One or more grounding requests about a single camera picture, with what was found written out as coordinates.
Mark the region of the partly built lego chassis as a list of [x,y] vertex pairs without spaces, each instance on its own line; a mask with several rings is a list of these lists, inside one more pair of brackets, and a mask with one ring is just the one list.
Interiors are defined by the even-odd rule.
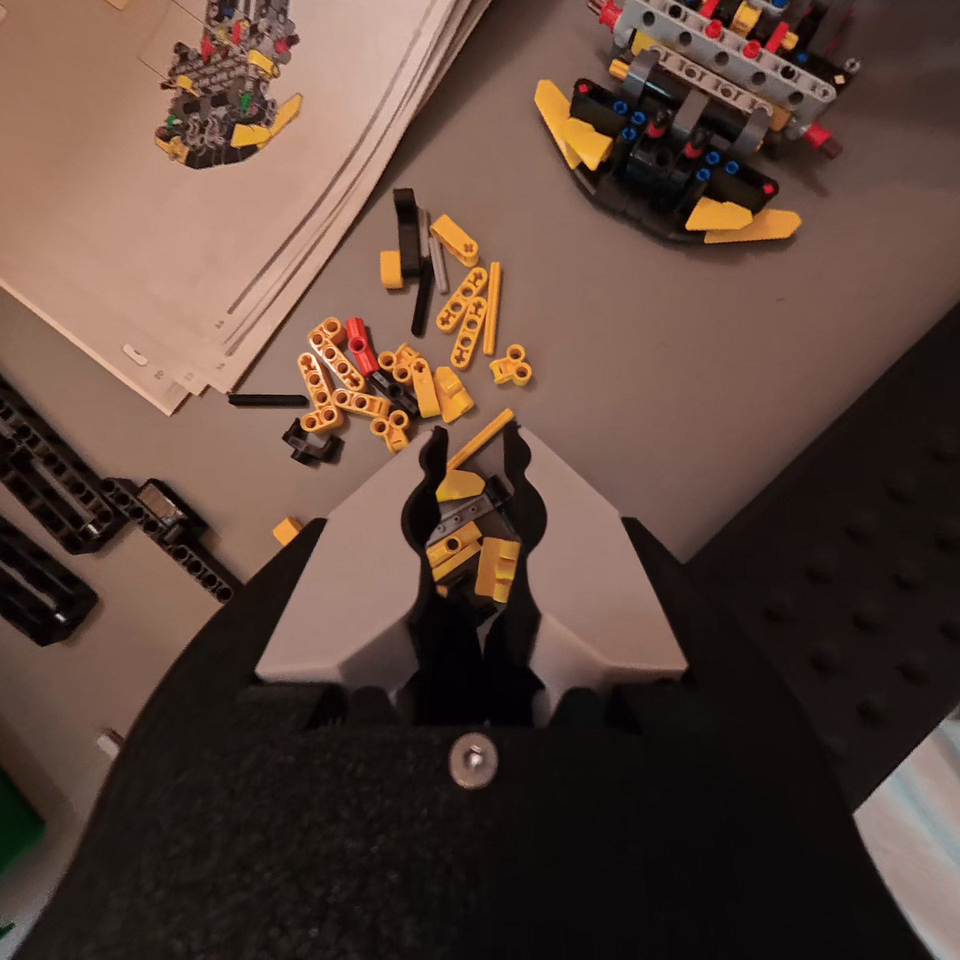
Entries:
[[549,79],[534,104],[591,202],[669,242],[714,246],[791,238],[802,219],[762,152],[843,146],[824,114],[857,77],[840,59],[855,2],[587,2],[611,34],[608,87]]

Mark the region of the lego instruction booklet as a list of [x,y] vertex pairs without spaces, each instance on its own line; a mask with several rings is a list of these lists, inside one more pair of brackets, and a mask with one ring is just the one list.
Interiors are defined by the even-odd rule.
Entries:
[[2,2],[2,288],[164,414],[227,392],[489,2]]

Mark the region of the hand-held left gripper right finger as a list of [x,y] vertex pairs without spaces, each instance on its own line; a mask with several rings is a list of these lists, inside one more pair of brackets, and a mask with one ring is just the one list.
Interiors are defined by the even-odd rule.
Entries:
[[687,659],[618,510],[529,429],[508,425],[504,473],[521,543],[507,650],[546,724],[571,689],[681,678]]

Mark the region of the black long lego beam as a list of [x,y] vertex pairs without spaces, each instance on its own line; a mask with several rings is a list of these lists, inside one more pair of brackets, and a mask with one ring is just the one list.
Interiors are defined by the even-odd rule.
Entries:
[[138,485],[108,477],[101,480],[100,492],[220,604],[242,589],[243,583],[202,543],[208,523],[171,486],[156,478]]

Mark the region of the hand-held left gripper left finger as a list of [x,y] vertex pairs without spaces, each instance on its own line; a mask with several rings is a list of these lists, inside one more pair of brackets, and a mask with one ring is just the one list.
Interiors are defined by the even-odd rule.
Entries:
[[395,695],[417,671],[407,618],[421,561],[402,531],[402,510],[425,479],[428,440],[413,439],[332,510],[260,656],[260,681]]

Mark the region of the pile of yellow Lego pieces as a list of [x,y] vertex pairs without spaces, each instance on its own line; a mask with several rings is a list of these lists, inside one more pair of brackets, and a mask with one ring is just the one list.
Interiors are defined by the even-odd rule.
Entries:
[[[432,284],[448,292],[445,253],[457,258],[467,272],[436,318],[437,329],[455,334],[447,365],[431,366],[409,342],[397,349],[374,352],[364,319],[341,322],[327,318],[308,337],[309,348],[296,359],[305,394],[229,393],[227,400],[240,409],[292,409],[299,417],[283,436],[292,458],[309,465],[330,461],[339,448],[338,431],[345,414],[368,418],[370,432],[391,453],[405,450],[415,419],[441,419],[452,425],[474,409],[474,399],[461,374],[474,363],[478,346],[490,358],[488,368],[496,385],[526,386],[533,371],[525,348],[514,343],[495,357],[503,268],[498,261],[479,263],[477,243],[449,216],[430,221],[414,192],[392,192],[398,227],[397,249],[380,254],[380,279],[387,290],[417,283],[411,333],[426,333],[426,310]],[[438,503],[460,503],[447,513],[426,549],[437,591],[446,596],[464,566],[476,564],[474,594],[505,604],[515,581],[521,545],[482,534],[474,520],[498,509],[495,483],[463,471],[460,466],[495,438],[514,418],[511,410],[498,414],[453,456],[436,498]]]

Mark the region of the black dimpled cloth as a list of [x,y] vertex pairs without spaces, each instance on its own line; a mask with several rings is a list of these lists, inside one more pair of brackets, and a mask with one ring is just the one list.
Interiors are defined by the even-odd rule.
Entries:
[[958,705],[958,307],[685,567],[797,696],[857,810]]

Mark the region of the black lego frame piece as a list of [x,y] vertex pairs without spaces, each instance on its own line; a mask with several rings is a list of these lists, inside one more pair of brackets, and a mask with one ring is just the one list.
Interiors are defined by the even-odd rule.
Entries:
[[103,496],[101,477],[5,378],[1,481],[72,556],[98,552],[128,523]]
[[83,579],[1,518],[1,617],[38,646],[68,640],[99,602]]

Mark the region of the green plastic bin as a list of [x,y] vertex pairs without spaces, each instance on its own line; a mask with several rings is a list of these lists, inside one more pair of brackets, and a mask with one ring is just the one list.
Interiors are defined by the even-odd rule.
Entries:
[[1,770],[1,874],[40,842],[45,828],[42,815]]

